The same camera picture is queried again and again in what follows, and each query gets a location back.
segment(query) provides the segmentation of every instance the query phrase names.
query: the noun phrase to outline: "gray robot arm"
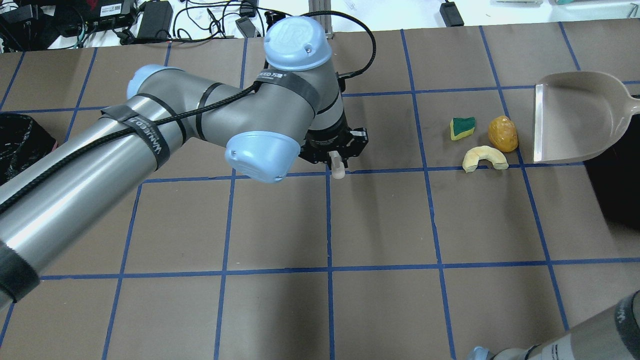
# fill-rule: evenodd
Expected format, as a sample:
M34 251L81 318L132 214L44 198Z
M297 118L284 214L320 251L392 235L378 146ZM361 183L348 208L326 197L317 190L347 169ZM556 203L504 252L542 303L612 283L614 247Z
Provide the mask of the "gray robot arm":
M152 123L228 99L240 89L175 68L143 67L129 83L125 104L104 109L91 128L2 185L0 204L85 145L132 127L138 133L70 161L0 211L0 308L37 286L40 274L75 239L188 138L225 146L232 167L266 183L281 181L298 156L327 162L329 151L340 151L346 160L354 152L354 135L323 28L309 17L281 20L267 33L265 50L271 68L252 85L254 94L159 126ZM362 150L362 144L356 147Z

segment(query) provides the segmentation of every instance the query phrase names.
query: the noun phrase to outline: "cable connector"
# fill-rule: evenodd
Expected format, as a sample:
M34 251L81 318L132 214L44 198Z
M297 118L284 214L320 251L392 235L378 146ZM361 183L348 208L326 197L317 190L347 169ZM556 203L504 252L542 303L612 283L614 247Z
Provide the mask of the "cable connector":
M444 24L451 28L453 26L464 26L465 22L462 21L462 16L460 16L460 12L458 11L458 7L456 3L453 1L447 1L446 3L442 3L440 5L440 14L442 15L442 20L444 20Z

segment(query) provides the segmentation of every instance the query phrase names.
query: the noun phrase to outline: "cashew shaped object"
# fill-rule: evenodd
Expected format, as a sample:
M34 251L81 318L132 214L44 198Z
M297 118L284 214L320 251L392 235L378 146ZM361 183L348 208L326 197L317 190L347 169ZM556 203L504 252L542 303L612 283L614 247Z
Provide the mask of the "cashew shaped object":
M509 167L507 158L498 149L490 146L477 146L467 151L465 159L462 161L462 168L465 172L473 172L478 167L478 161L489 160L496 170L504 170Z

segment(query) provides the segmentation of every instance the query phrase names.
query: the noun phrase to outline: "blue joint cap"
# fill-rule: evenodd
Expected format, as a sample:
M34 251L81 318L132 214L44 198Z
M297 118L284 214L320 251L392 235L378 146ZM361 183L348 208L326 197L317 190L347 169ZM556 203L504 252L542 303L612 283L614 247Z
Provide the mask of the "blue joint cap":
M177 67L162 66L156 64L145 65L136 70L136 73L133 75L133 78L129 80L129 85L127 86L127 99L131 99L138 93L138 90L140 90L142 83L144 83L149 76L166 69L176 69L183 71L182 69L178 69Z
M225 159L252 179L273 184L282 181L300 153L300 144L271 131L249 131L227 142Z
M322 25L306 16L276 22L264 37L264 52L271 66L288 71L313 69L332 54Z

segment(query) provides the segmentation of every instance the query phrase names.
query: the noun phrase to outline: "yellow potato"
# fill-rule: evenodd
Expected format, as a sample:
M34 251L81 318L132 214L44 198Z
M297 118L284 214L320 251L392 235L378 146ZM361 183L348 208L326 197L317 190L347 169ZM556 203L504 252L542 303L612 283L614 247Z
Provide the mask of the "yellow potato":
M489 124L489 141L502 152L514 151L518 147L516 125L506 116L499 116Z

